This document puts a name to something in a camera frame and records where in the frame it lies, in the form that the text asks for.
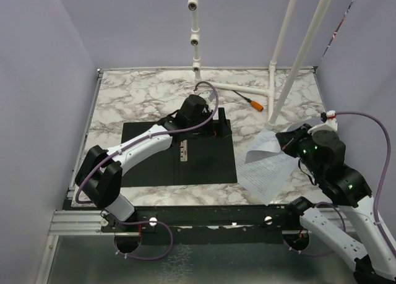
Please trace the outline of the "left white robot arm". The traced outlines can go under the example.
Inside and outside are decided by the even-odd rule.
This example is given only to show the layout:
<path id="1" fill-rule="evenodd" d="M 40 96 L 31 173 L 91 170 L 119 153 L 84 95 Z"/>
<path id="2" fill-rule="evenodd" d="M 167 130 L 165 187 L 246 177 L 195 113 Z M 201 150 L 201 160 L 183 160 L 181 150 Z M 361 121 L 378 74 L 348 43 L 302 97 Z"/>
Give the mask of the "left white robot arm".
<path id="1" fill-rule="evenodd" d="M 123 231 L 136 226 L 135 208 L 121 193 L 133 186 L 236 182 L 232 132 L 224 108 L 211 111 L 198 95 L 142 134 L 115 147 L 92 147 L 75 183 L 97 209 L 115 217 Z"/>

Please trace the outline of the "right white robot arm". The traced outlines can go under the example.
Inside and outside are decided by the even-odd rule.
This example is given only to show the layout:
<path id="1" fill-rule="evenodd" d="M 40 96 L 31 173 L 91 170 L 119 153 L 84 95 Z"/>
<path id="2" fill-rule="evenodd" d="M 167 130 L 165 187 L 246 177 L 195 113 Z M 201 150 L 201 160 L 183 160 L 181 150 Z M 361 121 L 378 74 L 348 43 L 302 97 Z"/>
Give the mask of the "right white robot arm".
<path id="1" fill-rule="evenodd" d="M 357 283 L 395 283 L 395 240 L 384 238 L 374 214 L 374 198 L 363 175 L 345 164 L 345 144 L 336 131 L 313 129 L 304 124 L 289 132 L 278 132 L 281 150 L 300 160 L 311 172 L 321 191 L 352 224 L 359 241 L 326 219 L 305 197 L 290 202 L 284 214 L 292 229 L 303 227 L 318 236 L 353 271 Z"/>

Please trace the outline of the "grey black folder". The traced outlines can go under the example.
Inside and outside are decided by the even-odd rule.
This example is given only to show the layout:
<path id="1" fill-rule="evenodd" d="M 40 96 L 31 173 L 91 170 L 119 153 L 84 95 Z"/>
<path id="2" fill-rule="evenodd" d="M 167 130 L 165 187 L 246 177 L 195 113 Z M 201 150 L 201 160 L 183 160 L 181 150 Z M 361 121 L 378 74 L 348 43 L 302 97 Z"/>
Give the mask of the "grey black folder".
<path id="1" fill-rule="evenodd" d="M 180 162 L 180 142 L 175 142 L 126 172 L 122 187 L 192 186 L 237 182 L 233 138 L 188 135 L 188 161 Z"/>

